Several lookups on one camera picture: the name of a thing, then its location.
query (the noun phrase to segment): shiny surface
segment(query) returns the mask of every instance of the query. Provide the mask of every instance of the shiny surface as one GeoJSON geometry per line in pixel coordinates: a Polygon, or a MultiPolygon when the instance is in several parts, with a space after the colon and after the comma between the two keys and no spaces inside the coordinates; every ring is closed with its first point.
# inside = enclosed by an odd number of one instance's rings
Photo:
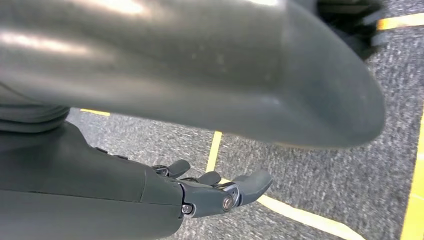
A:
{"type": "Polygon", "coordinates": [[[303,147],[362,144],[384,123],[365,65],[286,0],[5,0],[0,82],[39,103],[303,147]]]}

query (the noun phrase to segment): yellow line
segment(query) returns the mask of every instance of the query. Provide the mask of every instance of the yellow line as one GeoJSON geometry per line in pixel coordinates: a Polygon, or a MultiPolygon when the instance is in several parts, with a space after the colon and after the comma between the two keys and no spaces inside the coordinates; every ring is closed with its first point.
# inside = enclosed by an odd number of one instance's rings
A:
{"type": "Polygon", "coordinates": [[[85,108],[81,108],[81,112],[88,112],[88,113],[102,115],[102,116],[107,116],[107,117],[109,117],[111,115],[110,112],[96,111],[96,110],[90,110],[90,109],[85,109],[85,108]]]}
{"type": "Polygon", "coordinates": [[[424,112],[421,117],[418,150],[409,202],[400,240],[424,240],[424,112]]]}
{"type": "Polygon", "coordinates": [[[381,19],[378,21],[378,30],[388,30],[420,25],[424,25],[424,13],[381,19]]]}
{"type": "MultiPolygon", "coordinates": [[[[222,133],[218,131],[216,131],[213,135],[212,146],[210,148],[209,159],[207,161],[206,166],[206,172],[210,172],[215,169],[221,136],[222,133]]],[[[223,178],[220,183],[227,182],[229,182],[229,180],[223,178]]],[[[365,240],[361,235],[359,235],[343,223],[301,209],[294,208],[269,196],[262,195],[257,201],[265,207],[269,208],[270,210],[281,214],[289,219],[319,229],[321,231],[340,237],[342,239],[365,240]]]]}
{"type": "Polygon", "coordinates": [[[223,133],[215,131],[213,134],[212,145],[210,146],[209,159],[207,160],[206,172],[215,170],[215,163],[217,162],[218,150],[220,149],[220,142],[223,133]]]}

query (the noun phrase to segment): robotic hand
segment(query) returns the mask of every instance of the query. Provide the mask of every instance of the robotic hand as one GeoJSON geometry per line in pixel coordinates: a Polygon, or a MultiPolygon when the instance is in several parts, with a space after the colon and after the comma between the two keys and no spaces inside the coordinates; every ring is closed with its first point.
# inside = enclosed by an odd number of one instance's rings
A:
{"type": "Polygon", "coordinates": [[[224,184],[216,172],[177,179],[187,161],[150,167],[110,155],[68,122],[38,133],[0,131],[0,154],[5,240],[159,239],[184,218],[252,203],[271,184],[265,171],[224,184]]]}
{"type": "Polygon", "coordinates": [[[167,181],[178,183],[183,190],[181,213],[185,218],[200,218],[228,213],[231,209],[256,201],[271,185],[272,179],[266,171],[242,175],[233,181],[219,184],[221,176],[210,171],[199,178],[176,178],[190,169],[185,160],[178,160],[169,167],[153,166],[157,174],[167,181]]]}

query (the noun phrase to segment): pivot bolt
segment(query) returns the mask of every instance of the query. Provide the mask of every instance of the pivot bolt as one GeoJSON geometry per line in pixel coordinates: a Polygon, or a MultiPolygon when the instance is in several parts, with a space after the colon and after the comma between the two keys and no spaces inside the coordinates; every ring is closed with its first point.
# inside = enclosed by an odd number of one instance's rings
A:
{"type": "Polygon", "coordinates": [[[234,205],[234,200],[233,197],[228,195],[226,197],[224,197],[224,201],[222,202],[222,208],[224,209],[224,211],[229,211],[233,208],[234,205]]]}
{"type": "Polygon", "coordinates": [[[187,204],[182,205],[181,212],[183,214],[190,214],[193,211],[193,207],[187,204]]]}

